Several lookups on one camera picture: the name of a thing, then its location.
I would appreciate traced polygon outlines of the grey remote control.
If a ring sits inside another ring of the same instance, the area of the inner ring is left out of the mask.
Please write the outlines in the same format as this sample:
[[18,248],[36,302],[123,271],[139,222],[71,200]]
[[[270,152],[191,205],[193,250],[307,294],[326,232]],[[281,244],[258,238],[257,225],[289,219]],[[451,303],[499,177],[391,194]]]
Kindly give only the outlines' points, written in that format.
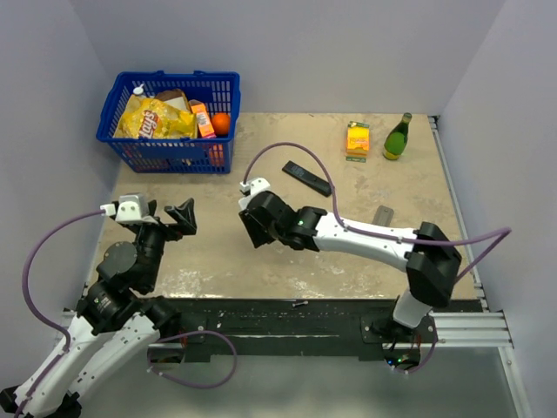
[[372,223],[376,226],[388,227],[393,220],[394,210],[388,206],[379,206],[374,214]]

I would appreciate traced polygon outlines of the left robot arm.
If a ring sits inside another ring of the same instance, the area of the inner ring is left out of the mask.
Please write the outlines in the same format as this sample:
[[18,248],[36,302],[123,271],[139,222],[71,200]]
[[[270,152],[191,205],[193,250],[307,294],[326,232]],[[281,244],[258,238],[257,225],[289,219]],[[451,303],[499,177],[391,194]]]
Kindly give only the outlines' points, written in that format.
[[166,206],[172,223],[163,223],[156,201],[126,194],[96,211],[133,232],[132,242],[110,246],[97,266],[97,281],[79,299],[70,325],[62,327],[40,313],[30,297],[31,251],[22,277],[31,312],[63,337],[24,383],[1,392],[2,409],[15,417],[78,417],[82,406],[113,373],[157,339],[174,340],[178,311],[154,290],[164,246],[196,233],[194,201]]

